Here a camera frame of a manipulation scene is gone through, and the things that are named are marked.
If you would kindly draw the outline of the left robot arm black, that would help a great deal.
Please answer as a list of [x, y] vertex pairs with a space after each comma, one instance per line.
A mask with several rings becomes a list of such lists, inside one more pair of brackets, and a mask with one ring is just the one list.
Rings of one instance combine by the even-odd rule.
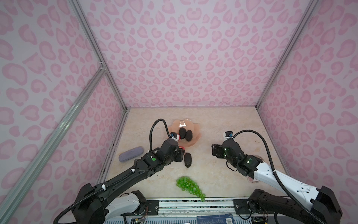
[[182, 162], [185, 150], [174, 139], [167, 139], [162, 146], [134, 161], [132, 167], [114, 178], [92, 186], [84, 185], [71, 209], [78, 224], [102, 224], [110, 203], [133, 185], [153, 176], [172, 162]]

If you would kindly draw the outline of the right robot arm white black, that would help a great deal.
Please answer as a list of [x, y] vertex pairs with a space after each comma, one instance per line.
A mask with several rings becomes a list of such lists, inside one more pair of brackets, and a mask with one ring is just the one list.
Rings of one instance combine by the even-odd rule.
[[221, 145], [213, 144], [212, 155], [225, 159], [243, 176], [266, 183], [287, 195], [279, 197], [255, 189], [245, 206], [250, 212], [270, 211], [305, 224], [340, 223], [343, 212], [330, 188], [308, 185], [272, 169], [259, 157], [245, 154], [233, 138], [226, 139]]

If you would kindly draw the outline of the green fake grape bunch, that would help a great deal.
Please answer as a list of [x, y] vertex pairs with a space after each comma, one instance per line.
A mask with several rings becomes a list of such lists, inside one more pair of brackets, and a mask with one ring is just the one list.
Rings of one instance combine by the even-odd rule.
[[176, 186], [182, 191], [188, 191], [191, 195], [200, 198], [202, 202], [205, 201], [206, 195], [199, 188], [198, 184], [190, 177], [182, 176], [178, 178], [176, 180]]

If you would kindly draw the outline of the dark fake avocado long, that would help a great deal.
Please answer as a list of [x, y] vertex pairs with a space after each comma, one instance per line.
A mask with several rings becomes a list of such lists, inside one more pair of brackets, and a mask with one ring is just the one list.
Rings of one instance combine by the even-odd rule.
[[181, 127], [181, 128], [179, 129], [179, 136], [180, 136], [180, 139], [181, 139], [181, 140], [186, 138], [186, 133], [187, 133], [187, 131], [186, 131], [185, 128]]

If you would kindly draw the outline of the dark fake avocado round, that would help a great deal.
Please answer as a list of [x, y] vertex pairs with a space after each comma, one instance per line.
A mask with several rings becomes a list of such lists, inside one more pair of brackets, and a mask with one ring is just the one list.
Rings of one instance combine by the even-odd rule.
[[190, 142], [193, 139], [193, 132], [191, 130], [187, 130], [185, 139], [187, 142]]

